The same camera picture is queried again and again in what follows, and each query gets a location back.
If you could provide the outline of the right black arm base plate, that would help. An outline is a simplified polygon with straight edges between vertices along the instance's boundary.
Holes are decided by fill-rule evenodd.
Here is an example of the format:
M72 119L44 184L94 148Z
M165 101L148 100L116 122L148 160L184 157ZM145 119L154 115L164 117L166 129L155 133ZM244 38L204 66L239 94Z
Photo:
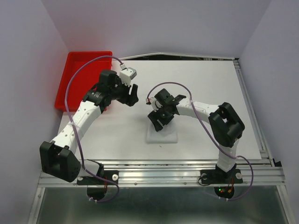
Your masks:
M221 169L204 169L200 171L203 184L241 184L243 183L240 169L224 172Z

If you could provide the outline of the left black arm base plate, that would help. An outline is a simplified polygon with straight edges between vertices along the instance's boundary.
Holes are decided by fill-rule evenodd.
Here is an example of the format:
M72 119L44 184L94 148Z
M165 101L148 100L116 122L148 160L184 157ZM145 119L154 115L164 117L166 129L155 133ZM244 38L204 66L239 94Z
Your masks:
M93 176L84 176L79 177L77 179L76 184L79 186L87 186L87 185L96 185L96 186L108 186L108 185L115 185L118 184L119 181L119 171L118 170L105 170L102 176L102 179L105 181L100 180Z

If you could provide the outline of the white fabric skirt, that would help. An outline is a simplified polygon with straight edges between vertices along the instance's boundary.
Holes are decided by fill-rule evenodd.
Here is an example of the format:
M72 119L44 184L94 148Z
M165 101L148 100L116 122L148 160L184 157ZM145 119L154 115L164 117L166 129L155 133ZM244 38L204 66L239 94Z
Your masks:
M165 125L161 131L156 131L151 122L147 125L145 142L147 144L175 144L178 143L177 126L174 121Z

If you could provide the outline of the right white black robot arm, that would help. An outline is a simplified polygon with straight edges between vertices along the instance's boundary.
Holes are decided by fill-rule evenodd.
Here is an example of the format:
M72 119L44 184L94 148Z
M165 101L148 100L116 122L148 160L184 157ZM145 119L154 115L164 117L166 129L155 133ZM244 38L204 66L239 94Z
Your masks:
M201 171L200 184L226 184L236 179L236 149L245 125L231 104L200 103L184 95L174 97L166 89L147 98L146 103L153 108L148 118L156 132L170 124L175 115L196 118L203 126L210 126L206 132L218 147L219 155L214 169Z

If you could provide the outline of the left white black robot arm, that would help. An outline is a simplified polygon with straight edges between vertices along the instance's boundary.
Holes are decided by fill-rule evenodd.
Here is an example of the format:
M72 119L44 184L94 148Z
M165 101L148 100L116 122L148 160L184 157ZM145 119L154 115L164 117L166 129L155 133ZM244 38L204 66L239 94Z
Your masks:
M131 84L137 72L133 68L124 68L119 73L103 70L99 81L84 95L79 107L63 130L50 142L40 146L42 171L67 182L79 176L98 184L103 181L103 165L75 156L82 151L80 141L91 124L105 111L113 100L133 106L138 102L136 84Z

